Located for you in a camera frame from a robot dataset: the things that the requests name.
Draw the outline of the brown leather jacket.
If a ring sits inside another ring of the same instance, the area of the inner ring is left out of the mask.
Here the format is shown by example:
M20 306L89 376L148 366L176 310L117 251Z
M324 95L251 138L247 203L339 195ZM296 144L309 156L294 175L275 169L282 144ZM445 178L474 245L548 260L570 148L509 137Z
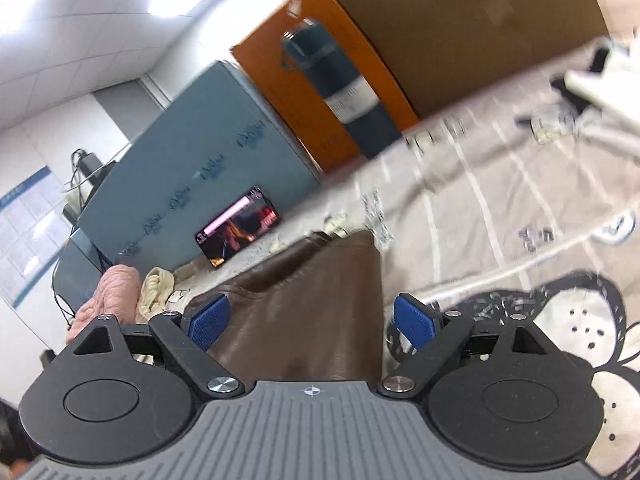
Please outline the brown leather jacket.
M370 232L314 232L187 307L216 295L231 318L205 352L244 385L381 378L381 255Z

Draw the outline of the cream knitted garment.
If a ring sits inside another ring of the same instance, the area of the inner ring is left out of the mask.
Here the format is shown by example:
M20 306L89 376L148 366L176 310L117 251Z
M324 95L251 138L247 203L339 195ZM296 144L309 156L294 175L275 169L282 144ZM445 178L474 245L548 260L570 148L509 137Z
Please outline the cream knitted garment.
M153 268L142 283L136 310L136 322L145 324L166 310L168 298L174 292L174 274L162 268Z

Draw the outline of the pink fluffy garment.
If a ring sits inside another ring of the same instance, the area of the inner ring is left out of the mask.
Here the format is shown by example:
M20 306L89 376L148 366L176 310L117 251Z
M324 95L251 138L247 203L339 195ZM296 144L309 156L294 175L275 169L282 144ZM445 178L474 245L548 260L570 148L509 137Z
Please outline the pink fluffy garment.
M76 312L66 334L66 344L99 315L114 315L122 325L134 324L140 290L140 274L135 268L124 264L111 266L100 278L92 297Z

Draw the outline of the phone with lit screen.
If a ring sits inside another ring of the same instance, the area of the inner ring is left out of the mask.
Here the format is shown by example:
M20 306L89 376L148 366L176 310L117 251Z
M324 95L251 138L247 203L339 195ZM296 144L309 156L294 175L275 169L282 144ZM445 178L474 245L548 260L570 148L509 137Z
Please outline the phone with lit screen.
M260 188L251 188L210 220L194 240L214 269L275 228L280 214Z

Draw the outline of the blue foam board panel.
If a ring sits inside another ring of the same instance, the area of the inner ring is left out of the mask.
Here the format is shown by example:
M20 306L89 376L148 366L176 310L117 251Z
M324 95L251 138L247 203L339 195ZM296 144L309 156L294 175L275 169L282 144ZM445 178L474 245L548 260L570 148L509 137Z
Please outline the blue foam board panel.
M91 193L53 289L72 310L109 264L145 274L198 258L198 231L251 188L284 214L319 184L300 143L248 79L217 62L137 137Z

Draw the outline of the dark blue rolled mat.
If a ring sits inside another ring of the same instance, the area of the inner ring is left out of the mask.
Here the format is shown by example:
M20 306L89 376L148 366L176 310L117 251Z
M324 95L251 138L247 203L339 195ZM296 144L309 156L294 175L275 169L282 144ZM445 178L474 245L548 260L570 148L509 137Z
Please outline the dark blue rolled mat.
M282 48L365 158L374 159L401 138L367 79L321 23L300 22L283 35Z

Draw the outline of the orange board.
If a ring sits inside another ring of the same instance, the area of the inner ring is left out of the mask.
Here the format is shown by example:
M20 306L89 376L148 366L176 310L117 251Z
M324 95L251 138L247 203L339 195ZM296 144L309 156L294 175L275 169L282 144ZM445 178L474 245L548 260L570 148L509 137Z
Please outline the orange board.
M288 0L232 54L324 172L375 157L419 121L337 0Z

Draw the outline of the brown cardboard sheet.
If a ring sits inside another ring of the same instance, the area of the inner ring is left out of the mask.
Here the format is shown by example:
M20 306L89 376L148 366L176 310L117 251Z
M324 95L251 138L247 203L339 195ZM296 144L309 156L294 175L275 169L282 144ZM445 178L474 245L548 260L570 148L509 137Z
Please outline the brown cardboard sheet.
M425 118L608 29L597 0L337 0Z

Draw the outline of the white garment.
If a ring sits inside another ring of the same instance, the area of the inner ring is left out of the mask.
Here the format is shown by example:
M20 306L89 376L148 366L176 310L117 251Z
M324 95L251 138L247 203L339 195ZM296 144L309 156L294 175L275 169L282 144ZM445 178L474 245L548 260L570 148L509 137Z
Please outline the white garment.
M639 38L626 50L608 50L601 73L575 72L564 76L568 91L620 118L639 131Z

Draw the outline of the wall notice board poster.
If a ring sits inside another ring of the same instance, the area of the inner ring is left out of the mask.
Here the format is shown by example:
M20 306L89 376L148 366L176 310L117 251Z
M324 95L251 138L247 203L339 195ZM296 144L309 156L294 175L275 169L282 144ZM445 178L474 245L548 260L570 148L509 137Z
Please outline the wall notice board poster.
M47 166L1 196L1 296L17 307L70 237L62 184Z

